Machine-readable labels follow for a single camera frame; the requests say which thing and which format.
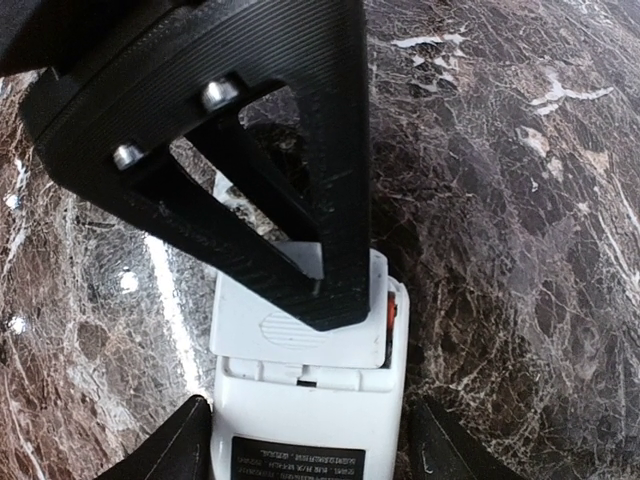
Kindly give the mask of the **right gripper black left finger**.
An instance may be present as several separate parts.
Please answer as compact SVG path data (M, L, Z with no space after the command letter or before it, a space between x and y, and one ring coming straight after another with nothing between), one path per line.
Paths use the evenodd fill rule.
M210 479L212 412L193 395L137 449L97 479Z

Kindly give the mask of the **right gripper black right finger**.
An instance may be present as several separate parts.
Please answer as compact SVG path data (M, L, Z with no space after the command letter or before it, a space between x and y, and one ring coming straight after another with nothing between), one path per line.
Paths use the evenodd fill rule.
M414 479L522 479L430 397L410 403L409 458Z

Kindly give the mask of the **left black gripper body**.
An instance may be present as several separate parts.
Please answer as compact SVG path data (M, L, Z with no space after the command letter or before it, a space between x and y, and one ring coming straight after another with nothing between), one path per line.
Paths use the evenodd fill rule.
M4 1L1 73L41 71L33 140L173 140L207 125L207 1Z

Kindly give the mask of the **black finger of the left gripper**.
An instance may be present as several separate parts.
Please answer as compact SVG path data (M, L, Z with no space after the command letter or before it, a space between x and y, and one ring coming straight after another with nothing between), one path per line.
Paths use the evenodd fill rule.
M327 331L369 311L369 131L364 12L358 1L207 1L210 120L286 86L299 111L318 227L319 279L237 280L306 325ZM149 210L127 186L129 140L37 140L51 179L138 229Z
M187 132L187 141L290 239L316 242L311 207L236 116ZM169 147L124 144L124 176L148 208L140 227L236 280L303 280L305 274L206 192Z

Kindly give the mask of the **white red remote control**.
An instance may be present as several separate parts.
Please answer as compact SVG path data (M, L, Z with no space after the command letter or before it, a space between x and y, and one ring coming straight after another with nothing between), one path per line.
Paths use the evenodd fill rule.
M410 302L370 254L371 309L319 332L225 274L216 279L210 443L216 479L390 479L402 412ZM384 368L387 297L396 294Z

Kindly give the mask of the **orange battery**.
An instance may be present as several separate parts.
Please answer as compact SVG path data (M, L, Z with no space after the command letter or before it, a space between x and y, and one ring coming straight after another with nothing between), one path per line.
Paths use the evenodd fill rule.
M386 347L385 362L383 364L384 368L389 367L392 359L394 325L397 318L397 312L398 306L396 302L396 294L393 291L389 291L387 297Z

